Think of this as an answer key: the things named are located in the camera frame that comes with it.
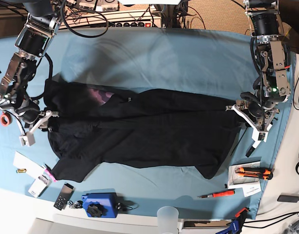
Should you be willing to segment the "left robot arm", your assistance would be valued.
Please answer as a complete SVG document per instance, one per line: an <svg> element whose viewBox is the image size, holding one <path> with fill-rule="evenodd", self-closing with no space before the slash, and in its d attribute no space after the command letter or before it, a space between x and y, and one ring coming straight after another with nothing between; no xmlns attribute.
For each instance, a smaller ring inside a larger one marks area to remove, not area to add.
<svg viewBox="0 0 299 234"><path fill-rule="evenodd" d="M242 116L259 134L266 134L279 112L276 105L291 95L287 73L290 69L289 47L281 41L284 35L277 0L245 0L249 20L250 53L258 78L254 92L243 92L232 110Z"/></svg>

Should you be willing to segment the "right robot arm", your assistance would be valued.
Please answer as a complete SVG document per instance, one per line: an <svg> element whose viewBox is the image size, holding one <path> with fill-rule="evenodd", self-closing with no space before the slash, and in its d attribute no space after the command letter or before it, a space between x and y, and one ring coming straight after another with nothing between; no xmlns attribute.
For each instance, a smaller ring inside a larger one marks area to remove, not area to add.
<svg viewBox="0 0 299 234"><path fill-rule="evenodd" d="M42 58L49 62L49 77L53 63L46 53L62 24L63 0L22 0L28 11L27 21L20 32L15 52L0 82L0 110L15 117L25 145L32 142L33 132L49 118L48 112L39 108L43 95L30 97L28 83L37 73Z"/></svg>

